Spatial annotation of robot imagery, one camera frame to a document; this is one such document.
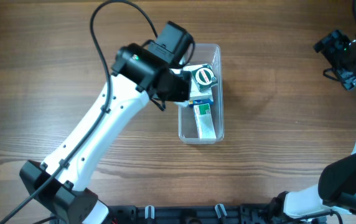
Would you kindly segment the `white blue medicine box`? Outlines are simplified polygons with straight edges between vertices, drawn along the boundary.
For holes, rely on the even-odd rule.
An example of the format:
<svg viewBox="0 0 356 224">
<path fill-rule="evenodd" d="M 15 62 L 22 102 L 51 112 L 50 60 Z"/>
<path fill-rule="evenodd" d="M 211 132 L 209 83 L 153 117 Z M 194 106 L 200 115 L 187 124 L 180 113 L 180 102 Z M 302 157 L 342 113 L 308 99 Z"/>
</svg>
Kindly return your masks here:
<svg viewBox="0 0 356 224">
<path fill-rule="evenodd" d="M 187 67 L 184 67 L 184 71 L 186 72 L 190 72 L 194 70 L 195 68 L 199 68 L 201 65 L 190 65 Z M 190 91 L 190 101 L 193 100 L 201 100 L 201 99 L 206 99 L 206 98 L 210 98 L 212 96 L 212 88 L 208 89 L 206 91 L 200 92 L 194 82 L 194 79 L 192 78 L 192 84 L 191 84 L 191 91 Z"/>
</svg>

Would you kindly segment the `blue VapoDrops box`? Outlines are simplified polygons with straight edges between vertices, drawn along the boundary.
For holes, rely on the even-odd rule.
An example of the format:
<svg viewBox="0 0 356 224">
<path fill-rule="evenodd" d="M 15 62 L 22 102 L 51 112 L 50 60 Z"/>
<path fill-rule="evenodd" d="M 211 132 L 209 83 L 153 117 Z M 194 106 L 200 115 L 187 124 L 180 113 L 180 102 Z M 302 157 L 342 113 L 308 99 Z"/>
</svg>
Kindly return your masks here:
<svg viewBox="0 0 356 224">
<path fill-rule="evenodd" d="M 203 104 L 213 105 L 214 100 L 211 98 L 207 98 L 207 99 L 189 101 L 189 107 L 191 108 L 195 105 L 203 105 Z"/>
</svg>

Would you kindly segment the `dark green round-label box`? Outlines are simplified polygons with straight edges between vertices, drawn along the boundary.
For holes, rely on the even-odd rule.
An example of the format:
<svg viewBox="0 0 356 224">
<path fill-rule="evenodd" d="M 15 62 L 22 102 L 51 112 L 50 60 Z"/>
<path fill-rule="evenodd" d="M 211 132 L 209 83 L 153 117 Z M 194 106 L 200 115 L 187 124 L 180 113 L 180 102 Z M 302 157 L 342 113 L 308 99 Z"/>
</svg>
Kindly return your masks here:
<svg viewBox="0 0 356 224">
<path fill-rule="evenodd" d="M 200 92 L 211 89 L 211 87 L 218 84 L 218 79 L 209 64 L 203 64 L 199 68 L 195 68 L 191 71 L 191 74 Z"/>
</svg>

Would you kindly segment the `white green medicine box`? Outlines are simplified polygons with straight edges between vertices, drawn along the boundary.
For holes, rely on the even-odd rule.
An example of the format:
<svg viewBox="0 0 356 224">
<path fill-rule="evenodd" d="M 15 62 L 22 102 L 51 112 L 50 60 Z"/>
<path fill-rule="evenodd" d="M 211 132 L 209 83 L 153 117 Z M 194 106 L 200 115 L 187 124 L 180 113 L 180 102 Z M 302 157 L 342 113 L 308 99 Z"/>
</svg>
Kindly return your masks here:
<svg viewBox="0 0 356 224">
<path fill-rule="evenodd" d="M 194 105 L 193 109 L 199 139 L 215 139 L 216 134 L 210 105 L 208 103 Z"/>
</svg>

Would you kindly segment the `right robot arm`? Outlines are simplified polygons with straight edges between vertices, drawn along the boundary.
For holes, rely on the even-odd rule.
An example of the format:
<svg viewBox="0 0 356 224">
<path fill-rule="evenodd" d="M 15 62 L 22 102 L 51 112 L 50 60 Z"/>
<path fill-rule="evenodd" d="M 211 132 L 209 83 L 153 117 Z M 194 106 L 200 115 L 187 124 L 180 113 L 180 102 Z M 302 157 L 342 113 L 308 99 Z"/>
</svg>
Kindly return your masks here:
<svg viewBox="0 0 356 224">
<path fill-rule="evenodd" d="M 352 2 L 356 22 L 356 2 Z M 314 45 L 331 67 L 323 76 L 339 82 L 346 90 L 356 87 L 356 37 L 350 40 L 335 30 Z M 342 215 L 356 215 L 356 142 L 351 155 L 328 165 L 312 187 L 283 192 L 268 205 L 268 223 L 311 223 L 328 215 L 335 215 L 340 223 Z"/>
</svg>

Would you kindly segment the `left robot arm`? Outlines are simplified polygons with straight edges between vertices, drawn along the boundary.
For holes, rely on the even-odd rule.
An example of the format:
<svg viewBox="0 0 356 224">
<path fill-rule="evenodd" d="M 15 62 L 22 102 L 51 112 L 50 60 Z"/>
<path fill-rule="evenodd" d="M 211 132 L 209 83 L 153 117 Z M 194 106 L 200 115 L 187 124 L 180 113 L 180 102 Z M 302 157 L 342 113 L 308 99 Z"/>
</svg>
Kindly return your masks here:
<svg viewBox="0 0 356 224">
<path fill-rule="evenodd" d="M 87 186 L 100 159 L 129 120 L 150 100 L 189 99 L 190 75 L 175 74 L 194 38 L 169 21 L 156 40 L 119 49 L 110 82 L 77 127 L 42 162 L 28 160 L 20 170 L 27 191 L 64 223 L 107 223 L 109 208 Z"/>
</svg>

